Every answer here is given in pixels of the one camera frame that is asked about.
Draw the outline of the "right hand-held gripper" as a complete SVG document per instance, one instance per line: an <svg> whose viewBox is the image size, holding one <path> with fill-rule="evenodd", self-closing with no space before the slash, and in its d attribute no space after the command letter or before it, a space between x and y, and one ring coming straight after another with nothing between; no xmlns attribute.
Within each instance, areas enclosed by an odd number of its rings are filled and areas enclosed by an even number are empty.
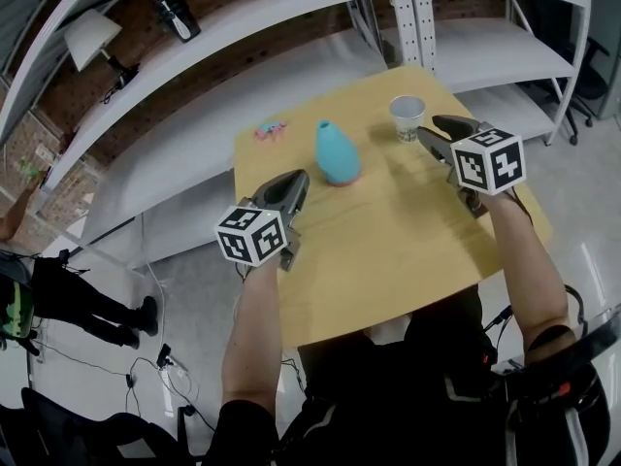
<svg viewBox="0 0 621 466"><path fill-rule="evenodd" d="M418 141L438 162L453 164L460 194L475 218L487 212L481 195L495 196L526 181L520 136L464 116L435 115L432 121L451 140L460 141L450 145L424 126L417 130Z"/></svg>

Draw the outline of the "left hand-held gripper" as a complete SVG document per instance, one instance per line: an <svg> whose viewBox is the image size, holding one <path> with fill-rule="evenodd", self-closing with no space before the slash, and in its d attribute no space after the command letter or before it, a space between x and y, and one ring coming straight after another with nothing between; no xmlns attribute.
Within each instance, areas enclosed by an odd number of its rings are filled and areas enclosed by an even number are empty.
<svg viewBox="0 0 621 466"><path fill-rule="evenodd" d="M229 207L213 232L226 260L257 268L273 257L288 272L300 247L292 226L310 187L306 170L283 173L257 188L251 200Z"/></svg>

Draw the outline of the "clear plastic cup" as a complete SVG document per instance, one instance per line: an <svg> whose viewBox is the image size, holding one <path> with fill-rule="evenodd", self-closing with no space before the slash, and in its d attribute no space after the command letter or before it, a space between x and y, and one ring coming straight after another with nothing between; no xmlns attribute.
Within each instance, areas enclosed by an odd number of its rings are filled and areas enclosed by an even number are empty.
<svg viewBox="0 0 621 466"><path fill-rule="evenodd" d="M400 95L391 101L389 113L401 142L411 143L417 139L418 128L424 122L425 109L424 101L411 95Z"/></svg>

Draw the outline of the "light blue plastic bottle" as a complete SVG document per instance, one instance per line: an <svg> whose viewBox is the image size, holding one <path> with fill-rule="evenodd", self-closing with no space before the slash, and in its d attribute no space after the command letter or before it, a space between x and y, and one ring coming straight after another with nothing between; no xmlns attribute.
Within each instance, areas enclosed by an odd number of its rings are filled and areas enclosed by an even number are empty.
<svg viewBox="0 0 621 466"><path fill-rule="evenodd" d="M322 119L316 127L315 158L327 183L347 186L361 175L357 148L333 122Z"/></svg>

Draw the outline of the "person's left forearm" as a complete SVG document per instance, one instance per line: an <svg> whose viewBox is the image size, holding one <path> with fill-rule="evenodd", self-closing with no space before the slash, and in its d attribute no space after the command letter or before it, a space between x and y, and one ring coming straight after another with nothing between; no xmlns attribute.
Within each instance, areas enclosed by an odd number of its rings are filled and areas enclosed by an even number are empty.
<svg viewBox="0 0 621 466"><path fill-rule="evenodd" d="M222 363L222 402L249 401L271 415L282 356L279 263L272 258L246 276Z"/></svg>

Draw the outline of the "person's right forearm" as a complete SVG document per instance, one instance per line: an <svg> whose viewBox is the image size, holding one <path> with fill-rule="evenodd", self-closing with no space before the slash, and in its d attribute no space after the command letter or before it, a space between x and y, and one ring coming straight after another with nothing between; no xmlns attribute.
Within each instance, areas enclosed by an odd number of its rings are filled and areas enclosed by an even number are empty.
<svg viewBox="0 0 621 466"><path fill-rule="evenodd" d="M528 350L547 329L568 326L565 285L531 220L514 198L483 194L491 217L513 315Z"/></svg>

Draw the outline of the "small pink blue object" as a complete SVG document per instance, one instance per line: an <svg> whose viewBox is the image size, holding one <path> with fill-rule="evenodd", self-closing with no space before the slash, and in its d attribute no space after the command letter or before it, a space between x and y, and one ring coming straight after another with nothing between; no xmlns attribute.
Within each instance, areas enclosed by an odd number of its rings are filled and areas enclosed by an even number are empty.
<svg viewBox="0 0 621 466"><path fill-rule="evenodd" d="M273 141L284 133L286 127L286 122L273 121L262 123L255 129L254 138L258 141Z"/></svg>

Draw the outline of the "green plastic bottle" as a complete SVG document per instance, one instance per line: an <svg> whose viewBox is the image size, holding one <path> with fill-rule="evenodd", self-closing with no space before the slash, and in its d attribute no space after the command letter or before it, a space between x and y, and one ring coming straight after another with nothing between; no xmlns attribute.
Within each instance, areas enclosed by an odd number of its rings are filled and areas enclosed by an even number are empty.
<svg viewBox="0 0 621 466"><path fill-rule="evenodd" d="M43 166L37 165L31 160L21 158L17 164L19 173L30 183L35 181L37 184L41 184L47 177L49 172L49 166L45 163Z"/></svg>

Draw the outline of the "narrow white metal shelf unit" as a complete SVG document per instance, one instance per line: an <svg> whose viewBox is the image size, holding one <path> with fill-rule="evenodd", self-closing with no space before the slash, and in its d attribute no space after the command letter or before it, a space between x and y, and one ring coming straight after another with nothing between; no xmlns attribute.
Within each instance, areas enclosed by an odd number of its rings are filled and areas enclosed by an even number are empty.
<svg viewBox="0 0 621 466"><path fill-rule="evenodd" d="M435 17L432 0L411 5L421 65L475 117L551 145L577 84L592 0L547 1L569 8L569 57L536 36L518 0L506 0L503 17L449 20Z"/></svg>

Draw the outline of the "wide white metal shelf unit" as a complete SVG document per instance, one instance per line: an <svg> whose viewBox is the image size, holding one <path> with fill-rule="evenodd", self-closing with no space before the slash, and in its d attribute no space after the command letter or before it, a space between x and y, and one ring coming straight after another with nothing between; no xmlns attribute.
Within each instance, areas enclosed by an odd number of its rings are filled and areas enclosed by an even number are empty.
<svg viewBox="0 0 621 466"><path fill-rule="evenodd" d="M275 25L354 0L241 0L207 17L188 43L153 53L137 77L80 121L33 201L40 211L82 156L141 102L194 65ZM412 0L392 0L405 60L417 61ZM279 53L165 116L99 180L81 247L126 268L211 243L217 218L235 198L234 142L266 119L385 64L369 28L340 31Z"/></svg>

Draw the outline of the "black office chair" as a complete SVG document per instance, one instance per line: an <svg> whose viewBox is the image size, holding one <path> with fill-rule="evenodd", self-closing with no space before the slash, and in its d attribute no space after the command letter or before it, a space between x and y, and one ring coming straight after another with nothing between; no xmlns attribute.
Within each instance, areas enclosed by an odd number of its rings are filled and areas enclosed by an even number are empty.
<svg viewBox="0 0 621 466"><path fill-rule="evenodd" d="M0 466L199 466L185 424L175 438L128 413L94 420L25 387L22 407L0 405Z"/></svg>
<svg viewBox="0 0 621 466"><path fill-rule="evenodd" d="M574 86L572 99L566 110L565 117L570 123L572 134L570 144L576 146L578 143L578 129L572 115L572 110L576 110L585 116L585 125L593 127L593 120L596 113L587 105L587 101L601 99L608 90L603 77L591 65L595 55L601 53L610 57L609 51L597 40L588 36L586 49L581 61L580 70Z"/></svg>

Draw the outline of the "white refrigerator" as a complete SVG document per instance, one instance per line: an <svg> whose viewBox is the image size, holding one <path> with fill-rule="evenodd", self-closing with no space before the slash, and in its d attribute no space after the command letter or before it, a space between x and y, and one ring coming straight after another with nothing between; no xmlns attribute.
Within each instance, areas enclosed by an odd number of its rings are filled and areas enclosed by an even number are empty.
<svg viewBox="0 0 621 466"><path fill-rule="evenodd" d="M593 0L593 37L610 53L600 61L608 86L600 118L621 114L621 0Z"/></svg>

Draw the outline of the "white power strip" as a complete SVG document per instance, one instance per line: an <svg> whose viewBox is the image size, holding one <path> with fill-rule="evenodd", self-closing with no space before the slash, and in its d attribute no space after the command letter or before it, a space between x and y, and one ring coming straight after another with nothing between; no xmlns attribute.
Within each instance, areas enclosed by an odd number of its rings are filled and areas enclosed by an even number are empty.
<svg viewBox="0 0 621 466"><path fill-rule="evenodd" d="M175 358L165 357L161 371L166 375L167 385L183 400L189 400L193 382L187 370Z"/></svg>

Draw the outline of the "person's black clothing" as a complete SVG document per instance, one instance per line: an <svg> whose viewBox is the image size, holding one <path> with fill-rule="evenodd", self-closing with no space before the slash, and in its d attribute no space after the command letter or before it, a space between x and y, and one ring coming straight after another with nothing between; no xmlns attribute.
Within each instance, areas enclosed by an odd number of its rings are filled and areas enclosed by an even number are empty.
<svg viewBox="0 0 621 466"><path fill-rule="evenodd" d="M360 332L301 348L306 399L287 430L222 406L203 466L597 466L610 436L592 366L512 410L486 356L476 286L416 311L405 338Z"/></svg>

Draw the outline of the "black chest-mounted device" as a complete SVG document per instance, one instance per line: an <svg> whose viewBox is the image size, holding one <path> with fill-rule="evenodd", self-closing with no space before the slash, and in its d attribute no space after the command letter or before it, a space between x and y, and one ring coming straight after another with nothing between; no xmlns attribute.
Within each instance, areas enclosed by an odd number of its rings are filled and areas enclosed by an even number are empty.
<svg viewBox="0 0 621 466"><path fill-rule="evenodd" d="M515 379L561 377L590 363L620 340L621 304L537 349L497 364L493 371Z"/></svg>

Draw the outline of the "white shade table lamp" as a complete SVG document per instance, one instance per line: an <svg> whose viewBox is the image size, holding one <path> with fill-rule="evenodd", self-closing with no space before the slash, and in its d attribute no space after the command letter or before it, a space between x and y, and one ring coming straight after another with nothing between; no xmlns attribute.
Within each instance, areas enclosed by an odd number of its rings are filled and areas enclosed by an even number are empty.
<svg viewBox="0 0 621 466"><path fill-rule="evenodd" d="M96 56L102 55L117 75L117 87L125 88L138 75L140 65L126 67L108 52L107 47L121 30L119 24L94 9L75 19L68 26L64 40L76 69L81 72Z"/></svg>

